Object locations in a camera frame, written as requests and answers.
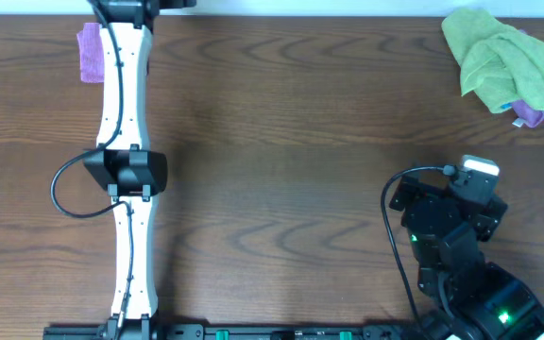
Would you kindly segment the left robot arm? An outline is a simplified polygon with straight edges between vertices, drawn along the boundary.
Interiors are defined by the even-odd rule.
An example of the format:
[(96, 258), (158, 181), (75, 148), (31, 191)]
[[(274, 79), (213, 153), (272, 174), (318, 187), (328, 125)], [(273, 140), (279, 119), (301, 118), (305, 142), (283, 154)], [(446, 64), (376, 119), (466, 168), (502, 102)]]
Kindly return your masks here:
[(104, 62), (96, 148), (83, 164), (111, 199), (116, 279), (104, 339), (163, 339), (154, 281), (154, 219), (168, 181), (167, 159), (151, 148), (145, 119), (153, 25), (167, 1), (94, 1)]

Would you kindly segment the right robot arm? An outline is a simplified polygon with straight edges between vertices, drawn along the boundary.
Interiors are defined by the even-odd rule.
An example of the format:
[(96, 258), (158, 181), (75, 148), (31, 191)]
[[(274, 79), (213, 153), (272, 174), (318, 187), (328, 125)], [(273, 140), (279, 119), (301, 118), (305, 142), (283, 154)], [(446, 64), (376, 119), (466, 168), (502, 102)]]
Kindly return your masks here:
[(544, 339), (544, 306), (520, 279), (485, 258), (479, 245), (506, 213), (498, 178), (455, 165), (437, 167), (445, 187), (421, 182), (415, 167), (387, 181), (384, 212), (402, 214), (418, 263), (418, 289), (437, 306), (403, 332), (405, 339)]

